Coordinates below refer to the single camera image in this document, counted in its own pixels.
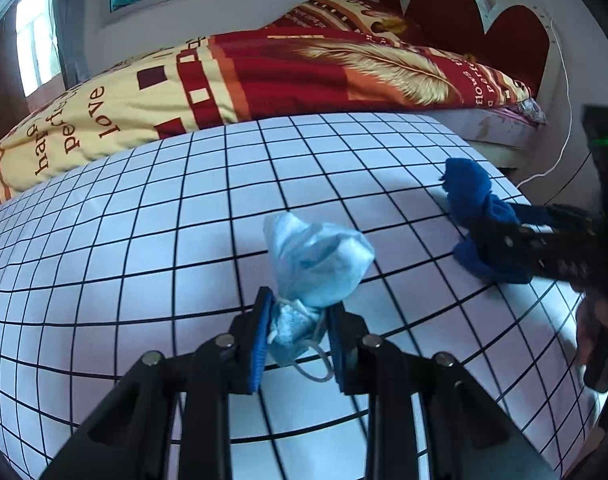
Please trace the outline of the red yellow patterned blanket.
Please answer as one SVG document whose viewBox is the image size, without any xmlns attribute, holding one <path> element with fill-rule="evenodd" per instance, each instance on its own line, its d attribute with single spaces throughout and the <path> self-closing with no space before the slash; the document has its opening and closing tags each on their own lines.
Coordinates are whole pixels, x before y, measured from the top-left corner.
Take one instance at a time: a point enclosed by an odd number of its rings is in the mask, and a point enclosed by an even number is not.
<svg viewBox="0 0 608 480">
<path fill-rule="evenodd" d="M 0 140 L 0 205 L 79 166 L 218 126 L 368 110 L 497 108 L 521 81 L 415 44 L 368 0 L 308 0 L 265 27 L 134 56 L 57 96 Z"/>
</svg>

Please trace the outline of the bed with red headboard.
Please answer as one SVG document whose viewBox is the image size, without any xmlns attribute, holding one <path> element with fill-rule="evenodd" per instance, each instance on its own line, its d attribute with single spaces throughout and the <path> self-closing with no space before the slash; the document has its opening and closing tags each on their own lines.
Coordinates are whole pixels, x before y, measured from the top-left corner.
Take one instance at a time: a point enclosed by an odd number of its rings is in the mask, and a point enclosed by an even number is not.
<svg viewBox="0 0 608 480">
<path fill-rule="evenodd" d="M 608 106 L 608 38 L 582 0 L 402 0 L 432 46 L 527 84 L 546 122 L 512 175 L 535 203 L 592 208 L 599 182 L 582 128 Z"/>
</svg>

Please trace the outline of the white grid tablecloth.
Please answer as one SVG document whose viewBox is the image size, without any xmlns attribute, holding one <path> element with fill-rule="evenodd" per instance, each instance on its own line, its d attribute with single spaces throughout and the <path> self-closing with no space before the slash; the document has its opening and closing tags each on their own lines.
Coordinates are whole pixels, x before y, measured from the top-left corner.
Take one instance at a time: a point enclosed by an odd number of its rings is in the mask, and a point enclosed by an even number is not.
<svg viewBox="0 0 608 480">
<path fill-rule="evenodd" d="M 0 454 L 40 476 L 145 351 L 223 333 L 275 283 L 269 214 L 362 231 L 376 258 L 346 300 L 403 351 L 447 351 L 557 474 L 599 413 L 575 364 L 565 284 L 492 285 L 453 248 L 441 175 L 478 159 L 422 115 L 287 116 L 176 136 L 76 168 L 0 206 Z"/>
</svg>

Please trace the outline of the light blue face mask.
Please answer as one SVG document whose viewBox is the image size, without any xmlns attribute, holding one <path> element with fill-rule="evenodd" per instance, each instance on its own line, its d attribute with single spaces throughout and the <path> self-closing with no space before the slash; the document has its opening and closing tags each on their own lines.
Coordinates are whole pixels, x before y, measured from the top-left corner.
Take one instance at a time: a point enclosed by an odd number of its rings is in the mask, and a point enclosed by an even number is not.
<svg viewBox="0 0 608 480">
<path fill-rule="evenodd" d="M 263 231 L 277 285 L 268 353 L 312 382 L 328 382 L 334 368 L 320 346 L 327 309 L 351 296 L 374 262 L 374 248 L 362 232 L 307 223 L 292 212 L 266 217 Z"/>
</svg>

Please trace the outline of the dark blue cloth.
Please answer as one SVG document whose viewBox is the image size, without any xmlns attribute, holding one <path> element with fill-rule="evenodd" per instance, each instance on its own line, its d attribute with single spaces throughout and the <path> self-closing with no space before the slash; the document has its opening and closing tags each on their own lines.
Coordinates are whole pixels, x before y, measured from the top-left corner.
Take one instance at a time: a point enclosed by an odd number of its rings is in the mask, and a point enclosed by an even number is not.
<svg viewBox="0 0 608 480">
<path fill-rule="evenodd" d="M 468 231 L 464 240 L 453 249 L 455 260 L 483 282 L 528 284 L 532 281 L 533 275 L 517 263 L 504 257 L 486 263 L 480 256 L 482 243 L 490 241 L 488 222 L 522 226 L 526 215 L 492 192 L 490 176 L 474 160 L 446 159 L 442 180 L 450 216 Z"/>
</svg>

